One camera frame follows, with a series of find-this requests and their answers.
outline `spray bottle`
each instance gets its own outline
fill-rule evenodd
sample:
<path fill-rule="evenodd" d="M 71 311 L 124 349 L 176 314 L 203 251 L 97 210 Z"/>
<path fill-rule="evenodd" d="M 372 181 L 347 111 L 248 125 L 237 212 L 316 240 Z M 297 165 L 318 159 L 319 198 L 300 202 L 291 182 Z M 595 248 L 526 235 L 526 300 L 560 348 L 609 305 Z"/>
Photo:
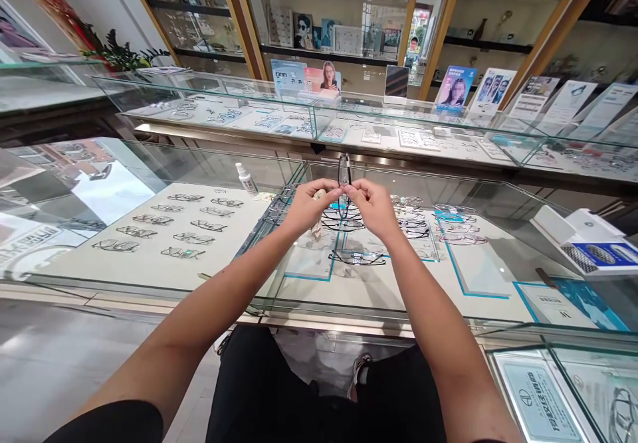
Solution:
<path fill-rule="evenodd" d="M 250 174 L 246 172 L 242 163 L 236 163 L 235 167 L 237 167 L 237 172 L 239 173 L 239 182 L 246 189 L 246 192 L 249 195 L 257 195 L 259 191 L 257 190 L 257 186 L 255 185 L 255 181 Z"/>

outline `hand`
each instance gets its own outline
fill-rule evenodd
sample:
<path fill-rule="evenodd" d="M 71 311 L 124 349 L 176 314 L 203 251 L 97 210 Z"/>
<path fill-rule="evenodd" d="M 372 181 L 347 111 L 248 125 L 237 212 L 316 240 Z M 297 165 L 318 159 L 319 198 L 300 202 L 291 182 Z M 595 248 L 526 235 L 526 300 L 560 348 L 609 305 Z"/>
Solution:
<path fill-rule="evenodd" d="M 327 193 L 321 199 L 315 201 L 312 196 L 319 189 L 323 189 Z M 314 226 L 328 206 L 339 199 L 339 196 L 343 193 L 339 189 L 339 183 L 331 179 L 317 179 L 316 181 L 301 184 L 297 187 L 288 215 L 280 227 L 300 236 Z"/>
<path fill-rule="evenodd" d="M 358 179 L 345 186 L 344 192 L 359 208 L 366 227 L 383 243 L 395 235 L 403 235 L 385 187 L 367 179 Z"/>

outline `glass shelf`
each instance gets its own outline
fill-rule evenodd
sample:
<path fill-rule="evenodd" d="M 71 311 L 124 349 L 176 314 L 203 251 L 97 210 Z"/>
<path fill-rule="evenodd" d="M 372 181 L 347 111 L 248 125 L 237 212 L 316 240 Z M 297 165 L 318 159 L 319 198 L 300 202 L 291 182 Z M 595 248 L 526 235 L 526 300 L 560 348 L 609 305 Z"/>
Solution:
<path fill-rule="evenodd" d="M 104 73 L 99 60 L 0 63 L 0 116 L 104 98 L 90 78 Z"/>

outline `person's right hand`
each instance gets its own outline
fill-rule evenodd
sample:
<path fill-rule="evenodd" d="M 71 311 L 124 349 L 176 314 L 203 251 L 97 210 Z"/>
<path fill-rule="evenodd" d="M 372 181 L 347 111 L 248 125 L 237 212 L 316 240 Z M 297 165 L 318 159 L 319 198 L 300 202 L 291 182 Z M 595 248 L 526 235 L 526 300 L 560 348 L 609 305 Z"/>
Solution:
<path fill-rule="evenodd" d="M 366 227 L 383 243 L 393 236 L 403 235 L 385 187 L 367 179 L 358 179 L 352 185 L 346 185 L 344 192 L 359 208 Z"/>

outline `forearm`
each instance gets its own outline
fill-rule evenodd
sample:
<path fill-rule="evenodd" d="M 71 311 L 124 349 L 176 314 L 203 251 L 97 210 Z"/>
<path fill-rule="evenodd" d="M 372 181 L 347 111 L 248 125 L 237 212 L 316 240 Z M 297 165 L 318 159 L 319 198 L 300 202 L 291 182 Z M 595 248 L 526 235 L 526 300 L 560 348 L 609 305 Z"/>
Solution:
<path fill-rule="evenodd" d="M 297 238 L 287 226 L 277 228 L 186 297 L 144 344 L 205 353 L 246 310 Z"/>
<path fill-rule="evenodd" d="M 412 330 L 436 378 L 471 375 L 492 382 L 479 346 L 450 297 L 398 232 L 385 243 Z"/>

